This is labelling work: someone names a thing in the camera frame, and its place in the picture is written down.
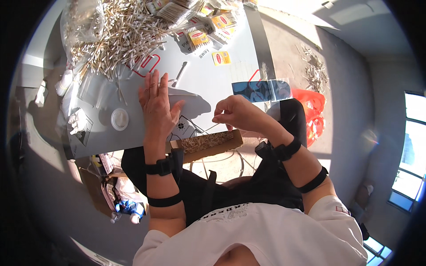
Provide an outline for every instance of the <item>window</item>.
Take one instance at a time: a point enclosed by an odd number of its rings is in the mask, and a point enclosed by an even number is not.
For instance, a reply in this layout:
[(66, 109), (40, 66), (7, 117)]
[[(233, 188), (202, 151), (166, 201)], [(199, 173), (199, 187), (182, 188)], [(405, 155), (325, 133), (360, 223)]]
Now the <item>window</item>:
[(426, 97), (406, 92), (405, 103), (404, 148), (388, 202), (411, 212), (426, 189)]
[(380, 263), (392, 253), (390, 248), (383, 246), (372, 237), (364, 241), (364, 249), (367, 251), (368, 255), (367, 266), (380, 265)]

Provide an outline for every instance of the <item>white t-shirt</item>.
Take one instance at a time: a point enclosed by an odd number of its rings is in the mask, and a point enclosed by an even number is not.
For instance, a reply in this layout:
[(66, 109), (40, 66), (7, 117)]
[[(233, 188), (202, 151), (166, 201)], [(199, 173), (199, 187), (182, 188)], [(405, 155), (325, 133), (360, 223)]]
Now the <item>white t-shirt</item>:
[(366, 265), (361, 230), (334, 196), (309, 215), (298, 209), (244, 203), (210, 212), (173, 237), (150, 230), (134, 266), (213, 266), (236, 246), (248, 247), (261, 266)]

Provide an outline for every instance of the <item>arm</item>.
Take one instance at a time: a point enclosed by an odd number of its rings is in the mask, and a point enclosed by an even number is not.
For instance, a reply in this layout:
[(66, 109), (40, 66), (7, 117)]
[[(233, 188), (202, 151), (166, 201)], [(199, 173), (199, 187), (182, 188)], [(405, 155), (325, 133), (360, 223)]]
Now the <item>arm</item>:
[[(241, 130), (260, 133), (271, 142), (273, 147), (281, 144), (288, 145), (294, 139), (293, 135), (280, 123), (240, 95), (233, 95), (218, 102), (212, 121), (226, 124), (228, 130), (236, 127)], [(296, 187), (302, 187), (309, 183), (322, 168), (317, 158), (303, 146), (291, 159), (283, 162), (283, 165), (291, 182)], [(302, 194), (305, 212), (309, 213), (311, 207), (320, 198), (327, 195), (336, 196), (333, 183), (329, 177), (326, 177), (321, 185), (315, 189)]]
[[(161, 78), (158, 86), (159, 72), (145, 78), (145, 88), (139, 88), (139, 103), (144, 112), (145, 163), (156, 164), (165, 159), (165, 143), (167, 136), (179, 119), (184, 101), (177, 102), (170, 109), (167, 80), (168, 74)], [(160, 176), (147, 174), (147, 195), (155, 199), (172, 197), (179, 193), (179, 187), (172, 174)], [(186, 227), (186, 214), (183, 202), (169, 207), (150, 206), (149, 230), (159, 230), (169, 237), (174, 236)]]

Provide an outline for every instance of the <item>left hand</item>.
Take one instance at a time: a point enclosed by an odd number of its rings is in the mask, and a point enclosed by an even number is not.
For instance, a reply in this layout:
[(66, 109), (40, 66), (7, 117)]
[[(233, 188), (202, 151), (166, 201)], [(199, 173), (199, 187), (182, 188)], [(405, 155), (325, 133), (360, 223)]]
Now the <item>left hand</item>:
[(167, 136), (176, 126), (184, 100), (178, 101), (171, 109), (169, 103), (169, 74), (165, 73), (158, 86), (159, 71), (154, 70), (145, 77), (144, 88), (139, 88), (139, 103), (144, 112), (144, 143), (165, 143)]

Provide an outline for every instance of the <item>right hand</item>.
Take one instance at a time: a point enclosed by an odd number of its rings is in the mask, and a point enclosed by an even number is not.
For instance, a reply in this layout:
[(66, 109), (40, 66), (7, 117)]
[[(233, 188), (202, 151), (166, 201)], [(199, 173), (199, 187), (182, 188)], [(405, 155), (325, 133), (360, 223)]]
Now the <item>right hand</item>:
[(258, 132), (264, 136), (268, 134), (271, 127), (278, 124), (271, 116), (262, 112), (241, 95), (231, 95), (218, 102), (212, 122), (226, 124), (229, 131), (235, 127), (244, 131)]

